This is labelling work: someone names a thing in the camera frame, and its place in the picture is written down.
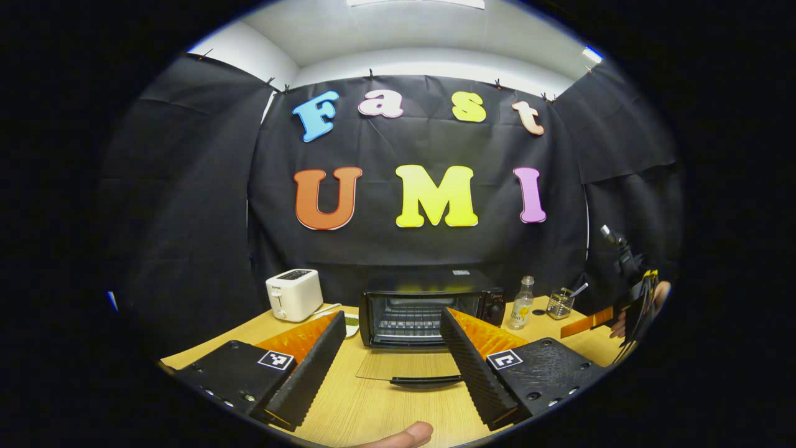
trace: metal cup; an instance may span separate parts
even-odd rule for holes
[[[575,303],[575,298],[571,297],[571,295],[572,291],[566,288],[550,293],[547,308],[548,316],[555,320],[561,320],[569,316],[569,313],[572,312],[572,305]]]

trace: ceiling light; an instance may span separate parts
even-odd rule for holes
[[[593,49],[590,49],[589,47],[586,47],[583,50],[583,55],[588,57],[589,59],[591,59],[592,61],[594,61],[594,62],[596,62],[598,64],[600,63],[600,61],[603,60],[602,56],[598,55],[597,52],[595,52]]]
[[[346,0],[349,6],[368,5],[370,3],[395,2],[398,0]],[[453,3],[454,5],[469,6],[470,8],[484,9],[484,0],[432,0],[434,2]]]

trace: oven door handle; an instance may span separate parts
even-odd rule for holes
[[[407,387],[409,389],[440,389],[452,386],[462,381],[461,375],[451,376],[426,376],[426,377],[399,377],[393,376],[390,384]]]

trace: clip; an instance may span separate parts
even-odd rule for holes
[[[213,49],[209,49],[209,50],[207,50],[207,53],[210,53],[211,51],[213,51]],[[205,53],[205,54],[203,54],[203,55],[199,56],[199,59],[197,59],[197,61],[201,61],[201,59],[202,59],[203,57],[207,56],[207,53]]]

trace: hand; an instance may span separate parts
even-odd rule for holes
[[[653,300],[647,305],[647,311],[650,310],[652,304],[655,304],[655,312],[661,309],[663,306],[663,302],[669,296],[669,291],[672,288],[672,284],[668,281],[662,281],[657,284],[655,288],[655,294],[653,295]],[[619,314],[619,320],[613,327],[611,327],[611,337],[625,337],[625,318],[626,313],[622,311]]]
[[[409,428],[398,434],[350,448],[416,448],[428,443],[431,440],[432,432],[434,432],[434,428],[428,423],[414,422]]]

